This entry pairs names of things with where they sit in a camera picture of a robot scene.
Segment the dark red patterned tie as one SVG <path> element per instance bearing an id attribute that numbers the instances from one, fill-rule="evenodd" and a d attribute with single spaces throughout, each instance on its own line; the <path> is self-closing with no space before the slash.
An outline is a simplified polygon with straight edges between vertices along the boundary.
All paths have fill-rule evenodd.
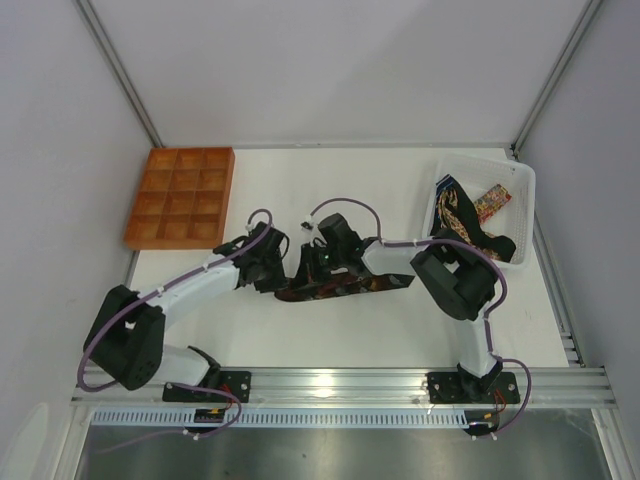
<path id="1" fill-rule="evenodd" d="M 287 303 L 301 303 L 315 300 L 327 300 L 351 295 L 378 293 L 408 288 L 414 280 L 413 275 L 384 274 L 371 277 L 356 277 L 349 273 L 340 273 L 322 284 L 307 284 L 277 291 L 277 300 Z"/>

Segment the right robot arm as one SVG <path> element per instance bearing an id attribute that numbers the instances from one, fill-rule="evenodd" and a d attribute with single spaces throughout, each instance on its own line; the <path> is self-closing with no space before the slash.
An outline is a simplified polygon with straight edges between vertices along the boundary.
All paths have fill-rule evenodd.
<path id="1" fill-rule="evenodd" d="M 360 237 L 335 213 L 318 230 L 319 237 L 302 245 L 296 275 L 278 299 L 305 302 L 378 293 L 407 288 L 419 279 L 456 322 L 460 389 L 472 401 L 490 391 L 503 364 L 492 354 L 483 322 L 501 301 L 495 287 L 506 281 L 489 257 L 446 228 L 427 239 L 386 243 Z"/>

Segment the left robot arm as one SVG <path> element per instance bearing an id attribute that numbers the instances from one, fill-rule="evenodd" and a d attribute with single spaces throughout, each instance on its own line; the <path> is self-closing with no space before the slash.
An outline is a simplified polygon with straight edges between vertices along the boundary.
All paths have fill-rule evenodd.
<path id="1" fill-rule="evenodd" d="M 147 290 L 108 291 L 83 346 L 77 386 L 97 393 L 119 385 L 135 391 L 151 381 L 213 388 L 219 364 L 194 346 L 175 347 L 165 333 L 216 297 L 252 285 L 276 292 L 288 281 L 282 265 L 288 236 L 260 222 L 247 236 L 215 248 L 191 269 Z"/>

